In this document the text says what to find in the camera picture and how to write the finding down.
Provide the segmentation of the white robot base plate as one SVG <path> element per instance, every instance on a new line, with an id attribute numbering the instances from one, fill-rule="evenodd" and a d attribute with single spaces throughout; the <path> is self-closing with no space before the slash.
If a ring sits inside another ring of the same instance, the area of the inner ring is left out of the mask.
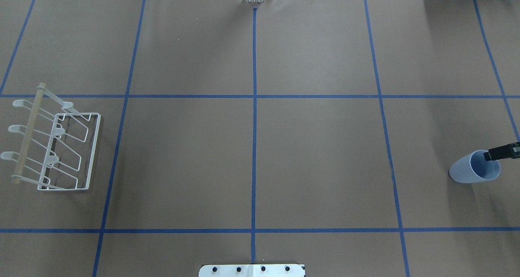
<path id="1" fill-rule="evenodd" d="M 199 277 L 306 277 L 302 264 L 210 264 Z"/>

